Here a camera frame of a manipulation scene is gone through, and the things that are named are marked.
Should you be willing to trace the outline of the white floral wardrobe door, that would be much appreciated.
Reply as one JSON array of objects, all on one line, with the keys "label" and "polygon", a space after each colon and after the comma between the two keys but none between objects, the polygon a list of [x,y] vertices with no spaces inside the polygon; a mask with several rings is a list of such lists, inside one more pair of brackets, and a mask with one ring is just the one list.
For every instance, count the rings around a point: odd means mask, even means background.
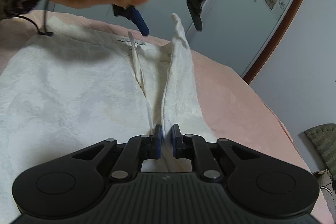
[{"label": "white floral wardrobe door", "polygon": [[202,31],[190,27],[192,50],[246,75],[293,0],[206,0]]}]

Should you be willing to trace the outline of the brown wooden wardrobe frame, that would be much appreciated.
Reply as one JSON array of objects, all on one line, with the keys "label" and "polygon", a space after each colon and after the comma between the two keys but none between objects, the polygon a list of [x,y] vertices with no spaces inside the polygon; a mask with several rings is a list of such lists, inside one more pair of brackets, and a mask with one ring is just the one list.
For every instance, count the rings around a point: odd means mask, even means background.
[{"label": "brown wooden wardrobe frame", "polygon": [[303,0],[292,0],[291,4],[288,6],[287,11],[283,14],[281,22],[274,31],[273,35],[266,46],[262,49],[261,53],[258,55],[257,59],[253,62],[250,69],[244,74],[243,80],[250,84],[252,80],[257,76],[262,67],[265,65],[266,61],[270,58],[271,54],[274,52],[278,46],[280,40],[285,35],[287,29],[289,28],[291,22],[293,21],[295,15],[297,14]]}]

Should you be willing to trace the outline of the crumpled white bedding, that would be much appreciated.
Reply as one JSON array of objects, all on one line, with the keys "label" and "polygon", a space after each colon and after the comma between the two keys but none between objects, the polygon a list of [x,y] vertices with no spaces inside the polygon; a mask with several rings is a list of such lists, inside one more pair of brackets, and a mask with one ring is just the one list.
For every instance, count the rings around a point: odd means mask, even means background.
[{"label": "crumpled white bedding", "polygon": [[321,189],[323,197],[327,203],[329,212],[331,213],[333,221],[335,222],[335,190],[333,188],[333,180],[331,174],[329,173],[328,169],[315,172],[313,174],[318,181],[319,188]]}]

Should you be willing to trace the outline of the olive tufted headboard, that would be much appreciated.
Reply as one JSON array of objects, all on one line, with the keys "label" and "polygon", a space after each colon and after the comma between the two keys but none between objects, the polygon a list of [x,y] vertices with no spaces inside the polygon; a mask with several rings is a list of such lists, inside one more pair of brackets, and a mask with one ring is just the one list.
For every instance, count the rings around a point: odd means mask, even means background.
[{"label": "olive tufted headboard", "polygon": [[304,131],[335,180],[335,123],[322,124]]}]

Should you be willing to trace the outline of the white patterned pants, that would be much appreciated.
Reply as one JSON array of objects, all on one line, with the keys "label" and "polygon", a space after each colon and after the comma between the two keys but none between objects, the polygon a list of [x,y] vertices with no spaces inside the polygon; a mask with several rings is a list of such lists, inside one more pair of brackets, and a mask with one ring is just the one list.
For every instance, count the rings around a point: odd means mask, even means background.
[{"label": "white patterned pants", "polygon": [[50,37],[35,36],[1,75],[1,223],[16,219],[14,179],[24,170],[99,141],[120,143],[163,129],[163,155],[145,171],[183,172],[170,129],[215,136],[197,98],[194,63],[180,18],[164,46],[130,35],[69,25],[56,17]]}]

